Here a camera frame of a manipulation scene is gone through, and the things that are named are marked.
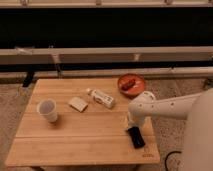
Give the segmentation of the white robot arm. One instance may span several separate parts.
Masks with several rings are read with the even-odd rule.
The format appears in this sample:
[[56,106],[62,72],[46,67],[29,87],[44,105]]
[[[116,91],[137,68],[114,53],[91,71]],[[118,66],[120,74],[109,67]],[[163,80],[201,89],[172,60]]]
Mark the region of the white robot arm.
[[128,122],[139,126],[147,116],[186,121],[179,171],[213,171],[213,88],[157,100],[144,91],[128,105]]

